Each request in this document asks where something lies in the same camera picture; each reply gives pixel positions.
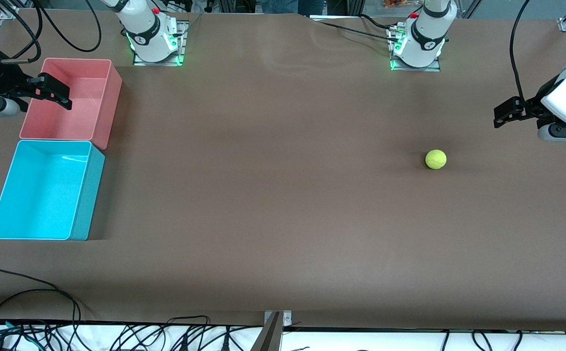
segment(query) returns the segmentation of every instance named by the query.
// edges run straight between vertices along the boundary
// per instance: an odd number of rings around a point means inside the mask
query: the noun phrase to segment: table surface
[[[52,13],[94,41],[89,13]],[[184,66],[127,67],[118,20],[99,16],[92,54],[49,26],[41,40],[44,57],[111,58],[123,78],[90,239],[0,241],[0,268],[96,320],[286,309],[302,325],[566,330],[566,143],[532,120],[492,127],[516,93],[510,21],[455,21],[441,73],[410,73],[381,40],[292,14],[203,15]],[[1,31],[7,53],[27,41]],[[566,34],[524,20],[517,36],[532,96],[566,65]],[[21,123],[0,119],[0,190]],[[444,169],[423,167],[430,149]],[[0,276],[0,298],[32,286]],[[69,311],[36,295],[0,316]]]

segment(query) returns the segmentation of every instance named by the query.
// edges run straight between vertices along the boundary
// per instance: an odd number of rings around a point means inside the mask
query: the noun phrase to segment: plastic bin
[[[0,196],[0,239],[86,240],[104,160],[87,141],[21,140]]]
[[[70,111],[55,102],[32,99],[20,138],[88,140],[105,150],[123,80],[111,60],[46,58],[43,72],[70,87]]]

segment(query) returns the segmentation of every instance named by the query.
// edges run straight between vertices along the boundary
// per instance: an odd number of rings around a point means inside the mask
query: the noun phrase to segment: pink bin
[[[20,138],[89,140],[98,149],[108,147],[116,102],[123,80],[111,60],[46,58],[43,72],[70,87],[70,111],[55,102],[32,99]]]

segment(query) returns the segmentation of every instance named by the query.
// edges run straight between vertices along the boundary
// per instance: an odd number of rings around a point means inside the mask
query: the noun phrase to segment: blue jeans
[[[299,13],[303,16],[321,14],[323,0],[262,0],[264,13]]]

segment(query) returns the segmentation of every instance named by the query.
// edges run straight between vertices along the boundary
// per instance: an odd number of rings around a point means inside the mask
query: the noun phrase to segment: blue bin
[[[86,240],[104,160],[89,141],[21,140],[0,196],[0,239]]]

